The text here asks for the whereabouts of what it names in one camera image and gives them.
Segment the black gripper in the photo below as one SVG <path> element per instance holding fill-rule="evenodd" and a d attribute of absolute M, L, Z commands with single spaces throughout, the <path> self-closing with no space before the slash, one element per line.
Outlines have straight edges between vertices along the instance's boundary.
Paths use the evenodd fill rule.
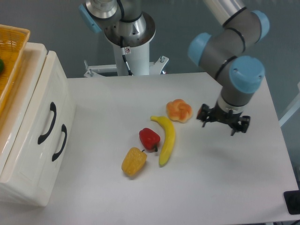
<path fill-rule="evenodd" d="M 220 122 L 227 124 L 232 128 L 231 136 L 235 133 L 246 133 L 250 124 L 250 116 L 240 117 L 240 113 L 225 112 L 218 103 L 210 109 L 208 105 L 202 104 L 200 107 L 196 119 L 202 122 L 204 128 L 207 122 Z"/>

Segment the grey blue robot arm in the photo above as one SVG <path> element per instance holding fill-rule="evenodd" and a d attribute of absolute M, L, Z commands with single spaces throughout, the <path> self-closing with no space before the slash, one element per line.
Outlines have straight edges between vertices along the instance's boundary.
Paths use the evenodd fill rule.
<path fill-rule="evenodd" d="M 260 11 L 250 11 L 241 0 L 207 0 L 206 6 L 223 27 L 213 37 L 197 35 L 188 47 L 189 58 L 221 86 L 213 108 L 202 105 L 197 119 L 227 124 L 233 133 L 245 133 L 250 117 L 242 113 L 265 76 L 263 64 L 244 52 L 264 38 L 270 22 Z M 119 76 L 149 75 L 149 43 L 156 27 L 138 0 L 87 0 L 79 12 L 95 33 L 104 32 L 113 45 Z"/>

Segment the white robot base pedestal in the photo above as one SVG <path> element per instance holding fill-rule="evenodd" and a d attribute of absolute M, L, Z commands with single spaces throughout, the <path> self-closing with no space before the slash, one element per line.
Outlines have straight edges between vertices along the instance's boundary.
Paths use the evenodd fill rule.
<path fill-rule="evenodd" d="M 115 64 L 89 66 L 85 62 L 86 77 L 111 72 L 116 72 L 118 76 L 165 73 L 164 67 L 169 61 L 168 57 L 162 55 L 157 61 L 150 61 L 150 42 L 155 36 L 156 27 L 149 14 L 142 12 L 133 22 L 117 21 L 103 32 L 113 47 Z"/>

